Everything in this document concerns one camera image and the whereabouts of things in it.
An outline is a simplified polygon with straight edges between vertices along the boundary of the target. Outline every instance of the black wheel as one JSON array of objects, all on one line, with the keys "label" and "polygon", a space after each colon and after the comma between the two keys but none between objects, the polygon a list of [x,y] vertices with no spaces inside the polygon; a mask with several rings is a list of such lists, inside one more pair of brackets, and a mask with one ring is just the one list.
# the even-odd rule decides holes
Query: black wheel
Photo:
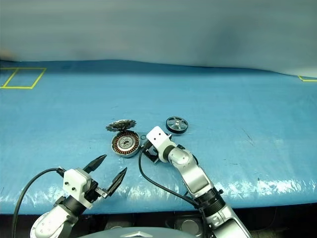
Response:
[{"label": "black wheel", "polygon": [[187,131],[188,123],[180,117],[170,117],[166,120],[166,128],[175,134],[183,134]]}]

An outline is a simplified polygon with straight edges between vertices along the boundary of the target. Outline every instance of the blue table surface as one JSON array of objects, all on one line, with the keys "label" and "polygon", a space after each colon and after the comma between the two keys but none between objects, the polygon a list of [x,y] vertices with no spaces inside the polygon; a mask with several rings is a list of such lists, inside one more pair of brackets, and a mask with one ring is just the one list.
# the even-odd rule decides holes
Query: blue table surface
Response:
[{"label": "blue table surface", "polygon": [[[189,122],[174,136],[198,158],[234,208],[317,202],[317,83],[296,76],[233,68],[203,68],[119,60],[1,62],[1,67],[47,67],[33,89],[0,89],[0,213],[13,213],[26,183],[40,171],[83,167],[108,154],[92,173],[100,186],[128,167],[117,192],[86,213],[192,210],[147,182],[137,156],[110,147],[105,126],[134,119],[141,135],[165,128],[169,116]],[[0,84],[12,72],[1,70]],[[38,70],[20,70],[8,84],[25,85]],[[186,191],[169,164],[143,167],[155,181]],[[27,192],[20,213],[42,214],[64,192],[49,173]]]}]

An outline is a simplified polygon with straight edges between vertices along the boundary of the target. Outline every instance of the gear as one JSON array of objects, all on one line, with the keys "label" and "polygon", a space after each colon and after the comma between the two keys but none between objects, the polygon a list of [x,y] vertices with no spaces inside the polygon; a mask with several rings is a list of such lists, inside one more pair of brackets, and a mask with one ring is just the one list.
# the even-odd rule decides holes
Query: gear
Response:
[{"label": "gear", "polygon": [[140,137],[133,131],[126,130],[112,139],[113,151],[125,158],[133,156],[140,148]]},{"label": "gear", "polygon": [[106,126],[106,130],[108,131],[125,131],[127,129],[133,128],[136,125],[135,120],[129,120],[129,119],[122,119],[122,120],[116,120],[109,125]]}]

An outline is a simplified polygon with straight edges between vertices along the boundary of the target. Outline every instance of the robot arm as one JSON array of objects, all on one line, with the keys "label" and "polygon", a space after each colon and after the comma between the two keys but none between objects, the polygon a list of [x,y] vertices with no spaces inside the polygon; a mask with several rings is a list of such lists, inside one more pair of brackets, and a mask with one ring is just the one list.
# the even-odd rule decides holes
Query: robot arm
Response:
[{"label": "robot arm", "polygon": [[191,197],[203,210],[209,227],[216,238],[250,238],[251,235],[232,208],[222,199],[196,158],[184,147],[176,146],[158,126],[147,139],[158,152],[162,162],[170,162],[182,175]]},{"label": "robot arm", "polygon": [[59,198],[54,208],[40,216],[31,228],[31,238],[66,238],[69,236],[72,227],[78,221],[87,208],[92,207],[92,203],[98,197],[107,198],[111,196],[120,186],[127,168],[121,171],[112,181],[108,189],[98,187],[89,173],[94,171],[104,160],[106,155],[100,156],[89,163],[84,169],[70,169],[63,171],[63,189],[69,194],[66,198]]}]

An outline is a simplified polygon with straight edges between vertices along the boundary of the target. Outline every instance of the white wall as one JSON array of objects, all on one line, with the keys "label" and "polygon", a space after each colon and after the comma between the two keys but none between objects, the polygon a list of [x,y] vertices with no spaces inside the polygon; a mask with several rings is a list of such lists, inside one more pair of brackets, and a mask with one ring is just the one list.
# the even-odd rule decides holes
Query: white wall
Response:
[{"label": "white wall", "polygon": [[247,67],[317,77],[317,0],[0,0],[16,60]]}]

